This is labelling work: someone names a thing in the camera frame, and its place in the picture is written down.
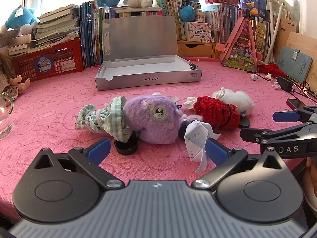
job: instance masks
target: metal bolt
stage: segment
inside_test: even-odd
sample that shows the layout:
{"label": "metal bolt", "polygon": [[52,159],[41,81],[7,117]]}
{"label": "metal bolt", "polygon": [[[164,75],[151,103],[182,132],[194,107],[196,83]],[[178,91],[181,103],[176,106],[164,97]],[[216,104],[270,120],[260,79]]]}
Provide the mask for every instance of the metal bolt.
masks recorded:
{"label": "metal bolt", "polygon": [[207,188],[210,185],[210,182],[207,180],[199,179],[194,181],[194,186],[200,189]]}
{"label": "metal bolt", "polygon": [[118,179],[112,179],[112,180],[107,181],[106,185],[109,188],[119,188],[122,186],[122,182]]}
{"label": "metal bolt", "polygon": [[267,151],[274,151],[275,148],[274,148],[274,147],[267,147],[266,150],[267,150]]}

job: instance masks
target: pink tablecloth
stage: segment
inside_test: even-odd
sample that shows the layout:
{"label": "pink tablecloth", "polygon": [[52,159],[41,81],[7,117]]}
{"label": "pink tablecloth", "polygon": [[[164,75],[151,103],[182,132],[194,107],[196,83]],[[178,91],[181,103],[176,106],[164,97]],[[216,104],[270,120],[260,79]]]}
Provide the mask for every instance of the pink tablecloth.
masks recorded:
{"label": "pink tablecloth", "polygon": [[[224,86],[234,91],[243,90],[253,99],[255,109],[250,117],[252,128],[277,130],[296,124],[275,123],[272,120],[273,112],[288,109],[285,103],[287,98],[292,98],[291,95],[273,90],[272,84],[264,79],[252,81],[251,74],[223,67],[214,59],[202,60],[199,62],[203,71],[202,80],[196,83],[98,92],[95,87],[97,67],[31,83],[25,94],[19,94],[15,101],[12,113],[14,130],[0,141],[0,212],[12,219],[18,218],[12,203],[12,192],[41,148],[49,147],[56,153],[62,153],[76,146],[87,147],[101,137],[74,129],[79,110],[87,104],[101,107],[116,96],[124,95],[130,99],[154,92],[168,97],[177,96],[180,99],[178,104],[182,104],[188,96],[211,95]],[[310,105],[306,99],[301,100]],[[259,153],[260,146],[242,141],[239,131],[215,130],[222,134],[219,141],[227,147],[239,146],[249,153]],[[100,166],[125,183],[130,179],[185,179],[191,183],[199,177],[194,173],[199,164],[189,160],[185,143],[179,139],[169,145],[152,145],[140,141],[139,150],[131,156],[118,154],[113,138],[111,140],[111,153]],[[289,160],[287,164],[293,169],[299,162],[299,159]],[[210,162],[207,170],[213,167],[214,164]]]}

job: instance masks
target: glass pitcher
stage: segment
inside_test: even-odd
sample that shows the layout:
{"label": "glass pitcher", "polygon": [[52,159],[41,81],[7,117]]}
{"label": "glass pitcher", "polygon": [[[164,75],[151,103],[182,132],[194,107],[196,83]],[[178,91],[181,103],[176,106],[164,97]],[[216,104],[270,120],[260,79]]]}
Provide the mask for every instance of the glass pitcher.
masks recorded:
{"label": "glass pitcher", "polygon": [[[11,108],[8,111],[4,97],[10,100]],[[13,99],[10,93],[2,92],[0,96],[0,140],[5,138],[14,127],[10,114],[13,110]]]}

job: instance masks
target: checkered cloth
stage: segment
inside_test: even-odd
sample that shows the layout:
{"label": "checkered cloth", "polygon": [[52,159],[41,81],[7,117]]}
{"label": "checkered cloth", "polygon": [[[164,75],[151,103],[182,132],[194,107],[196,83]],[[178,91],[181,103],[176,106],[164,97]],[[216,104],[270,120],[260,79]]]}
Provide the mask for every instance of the checkered cloth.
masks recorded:
{"label": "checkered cloth", "polygon": [[126,143],[132,131],[126,128],[123,106],[126,103],[124,96],[115,97],[102,109],[96,110],[94,105],[86,105],[77,115],[76,130],[87,129],[89,132],[107,132],[117,141]]}

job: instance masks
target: purple plush toy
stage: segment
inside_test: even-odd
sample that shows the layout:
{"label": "purple plush toy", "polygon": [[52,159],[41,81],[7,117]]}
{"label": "purple plush toy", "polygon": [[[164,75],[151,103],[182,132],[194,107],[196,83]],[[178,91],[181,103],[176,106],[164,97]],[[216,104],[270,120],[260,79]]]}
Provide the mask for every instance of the purple plush toy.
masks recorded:
{"label": "purple plush toy", "polygon": [[139,138],[151,144],[175,142],[183,112],[162,95],[139,96],[124,105],[126,123],[139,133]]}

